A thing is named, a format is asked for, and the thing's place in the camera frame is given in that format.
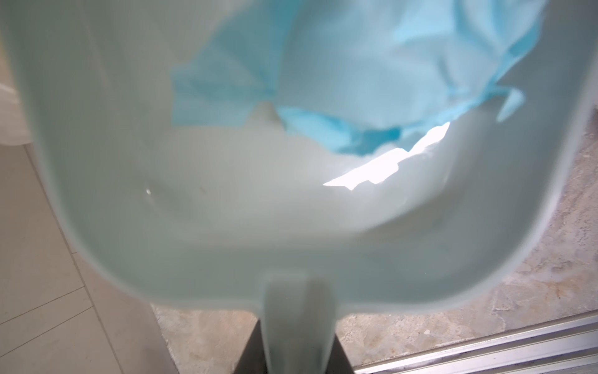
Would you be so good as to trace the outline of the cyan paper scrap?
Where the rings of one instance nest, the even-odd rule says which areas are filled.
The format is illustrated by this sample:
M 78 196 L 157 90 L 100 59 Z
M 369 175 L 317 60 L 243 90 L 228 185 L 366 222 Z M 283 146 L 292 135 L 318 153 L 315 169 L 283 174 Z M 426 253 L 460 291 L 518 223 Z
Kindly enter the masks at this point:
M 496 96 L 537 44 L 544 1 L 253 1 L 171 74 L 178 125 L 240 126 L 272 104 L 286 131 L 328 151 L 410 150 Z

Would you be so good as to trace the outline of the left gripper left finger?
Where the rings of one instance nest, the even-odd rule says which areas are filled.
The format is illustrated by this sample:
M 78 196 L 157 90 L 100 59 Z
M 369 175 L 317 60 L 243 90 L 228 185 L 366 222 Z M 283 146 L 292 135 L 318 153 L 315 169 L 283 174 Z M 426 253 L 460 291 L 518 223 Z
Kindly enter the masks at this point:
M 256 322 L 233 374 L 266 374 L 266 353 L 260 320 Z

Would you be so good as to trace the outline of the grey-green plastic dustpan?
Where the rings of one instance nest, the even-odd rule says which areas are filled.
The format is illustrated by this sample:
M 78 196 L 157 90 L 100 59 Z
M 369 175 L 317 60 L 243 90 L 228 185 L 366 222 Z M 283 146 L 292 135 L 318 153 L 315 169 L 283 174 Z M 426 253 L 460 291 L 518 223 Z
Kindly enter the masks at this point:
M 597 4 L 548 6 L 543 35 L 493 99 L 426 154 L 354 190 L 356 164 L 287 136 L 261 105 L 234 129 L 169 125 L 148 3 L 4 1 L 1 39 L 40 177 L 68 242 L 127 293 L 259 316 L 280 372 L 317 372 L 350 313 L 443 309 L 493 287 L 551 219 L 593 107 Z

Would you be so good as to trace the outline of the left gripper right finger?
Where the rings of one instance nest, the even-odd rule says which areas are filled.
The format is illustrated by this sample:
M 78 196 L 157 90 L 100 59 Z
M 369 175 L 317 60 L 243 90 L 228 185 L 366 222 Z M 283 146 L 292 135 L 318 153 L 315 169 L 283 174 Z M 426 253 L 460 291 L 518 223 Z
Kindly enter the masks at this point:
M 347 358 L 338 336 L 334 337 L 330 359 L 326 367 L 326 374 L 354 374 L 353 367 Z

